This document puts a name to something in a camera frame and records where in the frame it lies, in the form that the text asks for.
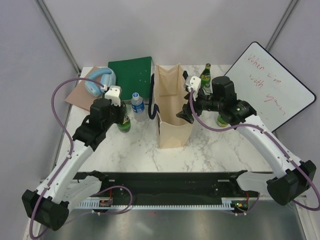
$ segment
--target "whiteboard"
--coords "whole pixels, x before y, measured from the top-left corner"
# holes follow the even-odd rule
[[[237,98],[253,106],[271,131],[316,101],[316,95],[257,42],[225,76],[233,81]]]

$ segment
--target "black whiteboard frame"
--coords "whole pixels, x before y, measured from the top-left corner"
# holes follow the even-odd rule
[[[274,56],[271,55],[270,52],[268,52],[263,46],[261,46],[260,43],[258,43],[257,41],[253,41],[252,43],[250,43],[250,45],[244,50],[244,52],[238,57],[238,59],[234,62],[234,64],[232,64],[232,66],[228,69],[228,71],[224,74],[226,75],[231,69],[232,67],[238,62],[238,60],[242,57],[242,55],[248,50],[248,48],[252,45],[252,44],[258,44],[267,54],[269,54],[278,64],[281,65],[281,67],[283,67],[289,74],[291,74],[299,83],[301,83],[302,86],[304,86],[313,96],[314,96],[314,100],[313,102],[311,102],[310,104],[308,104],[307,106],[305,106],[303,109],[301,109],[300,111],[298,111],[295,115],[293,115],[291,118],[289,118],[287,121],[285,121],[284,123],[282,123],[280,126],[278,126],[276,129],[272,130],[272,132],[278,130],[280,127],[282,127],[284,124],[286,124],[288,121],[290,121],[292,118],[294,118],[295,116],[297,116],[299,113],[301,113],[303,110],[305,110],[307,107],[309,107],[311,104],[313,104],[316,100],[317,100],[317,96],[316,94],[314,94],[302,81],[300,81],[295,75],[292,74],[292,72],[290,72],[285,66],[283,66],[283,64],[281,62],[279,62]]]

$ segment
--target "green glass bottle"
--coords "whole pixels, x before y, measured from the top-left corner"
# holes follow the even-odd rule
[[[216,120],[216,123],[217,123],[220,127],[223,127],[223,128],[225,128],[226,126],[228,126],[228,123],[226,123],[226,122],[222,119],[222,117],[221,117],[220,114],[218,115],[218,118],[217,118],[217,120]]]
[[[127,110],[126,104],[123,101],[121,104],[124,105],[124,119],[122,124],[117,124],[117,127],[120,130],[120,132],[127,133],[130,131],[131,122],[130,122],[130,118],[128,117],[128,110]]]
[[[203,70],[203,72],[200,75],[201,87],[204,88],[204,90],[207,93],[211,93],[211,90],[210,90],[210,80],[211,80],[210,68],[211,68],[211,64],[207,63],[205,65],[205,69]]]

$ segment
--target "cable clip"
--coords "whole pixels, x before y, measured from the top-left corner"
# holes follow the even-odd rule
[[[101,89],[106,93],[108,91],[108,86],[106,84],[103,85],[103,87],[101,87]]]
[[[97,214],[97,215],[100,217],[100,212],[96,212],[95,210],[92,209],[92,210],[91,210],[91,213],[92,213],[92,214]]]
[[[197,100],[198,91],[201,87],[201,79],[197,76],[188,76],[185,80],[185,87],[187,87],[188,92],[191,92],[191,89],[193,89],[193,100]]]

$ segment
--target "metal floor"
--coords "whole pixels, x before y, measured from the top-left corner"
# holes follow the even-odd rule
[[[87,212],[74,210],[69,219]],[[210,210],[132,210],[89,214],[43,240],[305,240],[295,205],[261,201],[247,216]]]

